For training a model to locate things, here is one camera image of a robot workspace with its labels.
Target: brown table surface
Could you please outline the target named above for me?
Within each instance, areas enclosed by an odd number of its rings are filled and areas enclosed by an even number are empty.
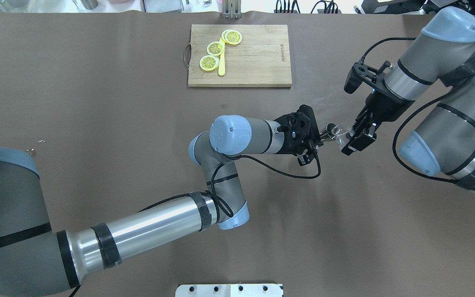
[[[37,151],[53,230],[109,222],[204,190],[187,148],[219,115],[272,120],[309,104],[321,127],[352,122],[371,90],[343,92],[349,67],[374,42],[417,36],[429,19],[0,14],[0,146]],[[292,88],[187,86],[190,26],[230,23],[288,24]],[[408,45],[388,42],[366,62],[395,62]],[[437,83],[420,101],[443,93]],[[322,176],[312,181],[240,160],[247,224],[213,227],[95,273],[77,296],[173,297],[179,284],[236,282],[283,283],[287,297],[475,296],[475,195],[403,169],[390,149],[398,126],[384,124],[374,145],[349,157],[326,144]],[[261,158],[315,172],[293,156]]]

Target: wooden cutting board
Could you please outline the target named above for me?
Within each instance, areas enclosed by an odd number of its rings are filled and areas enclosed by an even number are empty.
[[[226,74],[204,71],[199,60],[206,47],[219,41],[224,30],[243,35],[239,45],[225,45]],[[287,25],[192,25],[190,87],[291,87],[291,59]]]

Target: robotic arm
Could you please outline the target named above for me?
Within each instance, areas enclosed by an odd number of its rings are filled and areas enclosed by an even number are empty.
[[[475,190],[475,17],[455,7],[441,10],[396,66],[387,61],[375,69],[363,58],[353,65],[344,90],[352,94],[366,83],[373,91],[341,151],[350,155],[371,145],[379,126],[397,120],[437,79],[453,88],[411,133],[400,155],[425,175],[443,172]]]
[[[51,230],[34,160],[0,148],[0,295],[63,292],[90,273],[213,224],[241,226],[249,212],[234,164],[237,154],[294,154],[306,165],[317,158],[319,145],[313,110],[305,105],[276,120],[221,116],[190,144],[190,157],[202,167],[209,191],[171,197],[83,231],[58,233]]]

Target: lemon slice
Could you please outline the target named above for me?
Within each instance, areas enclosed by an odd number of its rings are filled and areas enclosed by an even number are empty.
[[[231,31],[231,30],[230,30],[230,29],[227,29],[227,30],[224,30],[224,31],[221,33],[221,39],[223,39],[224,42],[226,42],[225,34],[226,34],[226,32],[229,32],[229,31]]]
[[[206,55],[199,61],[199,67],[204,71],[213,71],[219,66],[219,58],[212,55]]]
[[[224,43],[219,41],[211,42],[206,47],[206,52],[211,54],[212,56],[219,56],[225,50]]]
[[[241,35],[241,33],[239,31],[236,31],[236,30],[228,30],[226,33],[225,33],[225,38],[224,40],[226,41],[226,43],[228,43],[229,45],[239,45],[241,43],[241,41],[243,40],[243,36]]]

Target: white metal bracket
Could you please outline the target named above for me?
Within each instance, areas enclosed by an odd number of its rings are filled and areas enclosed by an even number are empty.
[[[180,285],[175,297],[283,297],[283,284]]]

